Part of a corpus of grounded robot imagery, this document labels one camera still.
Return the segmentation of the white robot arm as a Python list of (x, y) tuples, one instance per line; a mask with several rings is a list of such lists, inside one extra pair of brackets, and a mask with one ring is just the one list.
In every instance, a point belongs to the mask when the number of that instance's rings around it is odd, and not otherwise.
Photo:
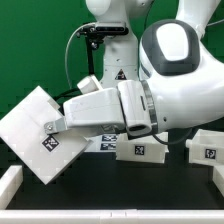
[(45, 132), (126, 132), (139, 138), (224, 117), (224, 63), (201, 43), (220, 2), (179, 0), (174, 19), (144, 31), (137, 80), (104, 88), (95, 76), (85, 77), (78, 83), (82, 94), (63, 104), (64, 116), (46, 123)]

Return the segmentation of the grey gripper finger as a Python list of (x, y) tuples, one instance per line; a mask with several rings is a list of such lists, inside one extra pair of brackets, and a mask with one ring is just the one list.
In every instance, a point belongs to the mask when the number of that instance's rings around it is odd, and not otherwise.
[(59, 118), (54, 121), (47, 122), (44, 125), (45, 133), (48, 135), (60, 133), (60, 132), (66, 131), (67, 129), (68, 129), (68, 127), (67, 127), (66, 120), (64, 117)]

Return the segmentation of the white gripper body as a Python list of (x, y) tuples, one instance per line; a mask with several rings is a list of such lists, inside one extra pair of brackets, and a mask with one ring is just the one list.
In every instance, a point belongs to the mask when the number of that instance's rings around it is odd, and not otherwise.
[(63, 109), (68, 127), (125, 127), (116, 89), (103, 89), (74, 97), (63, 104)]

